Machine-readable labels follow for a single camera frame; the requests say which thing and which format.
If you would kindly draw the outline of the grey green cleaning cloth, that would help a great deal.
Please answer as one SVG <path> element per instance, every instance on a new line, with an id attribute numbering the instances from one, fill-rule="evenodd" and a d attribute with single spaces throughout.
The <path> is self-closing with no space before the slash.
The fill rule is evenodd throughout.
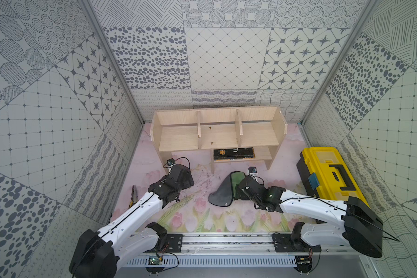
<path id="1" fill-rule="evenodd" d="M 208 202 L 218 207 L 228 207 L 235 200 L 236 186 L 245 178 L 244 172 L 231 172 L 219 188 L 208 196 Z"/>

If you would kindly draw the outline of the light wooden bookshelf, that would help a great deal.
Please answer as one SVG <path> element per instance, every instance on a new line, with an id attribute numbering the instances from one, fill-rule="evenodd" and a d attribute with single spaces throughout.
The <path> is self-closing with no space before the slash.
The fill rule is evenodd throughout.
<path id="1" fill-rule="evenodd" d="M 270 169 L 287 134 L 276 106 L 156 111 L 150 137 L 162 163 L 173 152 L 253 148 Z"/>

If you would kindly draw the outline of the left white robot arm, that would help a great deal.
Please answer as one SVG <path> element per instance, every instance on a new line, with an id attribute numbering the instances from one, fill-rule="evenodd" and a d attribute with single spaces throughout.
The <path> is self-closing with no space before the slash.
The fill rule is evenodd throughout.
<path id="1" fill-rule="evenodd" d="M 113 278 L 136 256 L 166 248 L 167 230 L 160 224 L 152 222 L 140 233 L 136 231 L 194 185 L 189 167 L 172 163 L 167 168 L 168 174 L 151 184 L 128 211 L 98 231 L 88 229 L 79 237 L 69 265 L 74 278 Z"/>

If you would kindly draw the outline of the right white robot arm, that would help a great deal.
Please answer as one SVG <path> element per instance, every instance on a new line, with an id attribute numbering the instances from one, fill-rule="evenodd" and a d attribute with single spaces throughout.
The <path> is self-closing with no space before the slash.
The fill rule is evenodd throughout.
<path id="1" fill-rule="evenodd" d="M 266 188 L 251 176 L 245 177 L 234 193 L 236 199 L 251 200 L 256 209 L 299 214 L 319 221 L 297 224 L 293 230 L 294 241 L 309 246 L 350 246 L 365 256 L 382 257 L 383 222 L 357 197 L 325 200 L 278 186 Z"/>

